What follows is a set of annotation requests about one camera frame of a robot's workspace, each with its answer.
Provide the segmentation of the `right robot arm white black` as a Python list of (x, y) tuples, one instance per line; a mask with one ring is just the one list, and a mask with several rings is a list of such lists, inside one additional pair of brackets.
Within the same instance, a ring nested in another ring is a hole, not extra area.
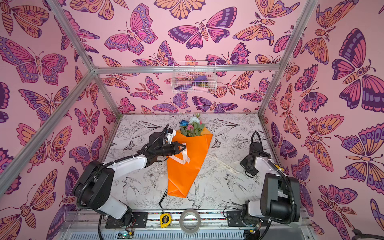
[(287, 176), (283, 168), (273, 163), (257, 131), (253, 132), (249, 153), (240, 165), (246, 176), (263, 181), (260, 198), (246, 201), (242, 206), (241, 220), (246, 226), (260, 226), (263, 220), (292, 227), (301, 223), (299, 181)]

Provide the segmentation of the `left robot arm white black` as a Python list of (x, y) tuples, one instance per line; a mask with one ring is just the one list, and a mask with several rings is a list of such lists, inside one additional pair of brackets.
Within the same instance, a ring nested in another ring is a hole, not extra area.
[(92, 210), (101, 217), (108, 216), (120, 226), (133, 223), (133, 210), (111, 193), (115, 180), (132, 171), (141, 170), (158, 161), (158, 157), (171, 157), (187, 150), (187, 145), (175, 141), (177, 131), (166, 126), (161, 132), (149, 136), (149, 142), (136, 154), (108, 162), (91, 162), (72, 189), (79, 210)]

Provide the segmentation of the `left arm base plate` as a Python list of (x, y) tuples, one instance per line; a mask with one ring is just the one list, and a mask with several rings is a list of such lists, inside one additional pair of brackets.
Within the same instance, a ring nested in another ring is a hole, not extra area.
[(105, 223), (106, 229), (144, 229), (148, 222), (148, 212), (133, 212), (129, 221), (116, 220), (113, 217), (108, 217)]

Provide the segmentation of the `white fake rose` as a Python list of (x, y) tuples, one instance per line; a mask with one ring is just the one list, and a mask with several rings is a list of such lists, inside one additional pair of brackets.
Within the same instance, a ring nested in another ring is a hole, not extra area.
[(193, 124), (197, 124), (197, 125), (201, 124), (199, 113), (195, 114), (193, 117), (189, 119), (189, 125), (193, 125)]

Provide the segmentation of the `orange wrapping paper sheet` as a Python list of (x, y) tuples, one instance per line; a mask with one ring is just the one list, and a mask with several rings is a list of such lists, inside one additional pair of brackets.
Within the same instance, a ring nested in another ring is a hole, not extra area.
[(186, 137), (177, 131), (173, 142), (186, 145), (186, 150), (167, 160), (168, 195), (186, 198), (208, 154), (213, 134), (204, 128), (197, 137)]

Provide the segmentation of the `blue fake rose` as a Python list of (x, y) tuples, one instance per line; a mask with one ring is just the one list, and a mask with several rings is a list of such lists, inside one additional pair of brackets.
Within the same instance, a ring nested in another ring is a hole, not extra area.
[(187, 127), (189, 125), (189, 122), (188, 121), (185, 121), (185, 120), (182, 120), (179, 122), (180, 124), (180, 127)]

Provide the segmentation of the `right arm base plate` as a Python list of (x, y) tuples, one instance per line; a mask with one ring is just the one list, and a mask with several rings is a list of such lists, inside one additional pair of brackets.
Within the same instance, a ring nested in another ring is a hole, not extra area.
[(234, 209), (225, 211), (223, 215), (227, 219), (227, 224), (230, 228), (259, 230), (261, 227), (266, 227), (268, 223), (267, 220), (263, 220), (257, 217), (251, 217), (251, 219), (244, 220), (242, 217), (242, 212)]

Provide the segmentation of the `small pink fake rose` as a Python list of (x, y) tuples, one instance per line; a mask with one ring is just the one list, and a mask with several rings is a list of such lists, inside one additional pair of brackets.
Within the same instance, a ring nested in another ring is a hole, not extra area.
[(188, 137), (192, 137), (192, 136), (195, 134), (195, 132), (194, 132), (194, 126), (193, 126), (193, 125), (188, 125), (188, 126), (186, 127), (186, 132), (187, 132), (187, 136), (188, 136)]

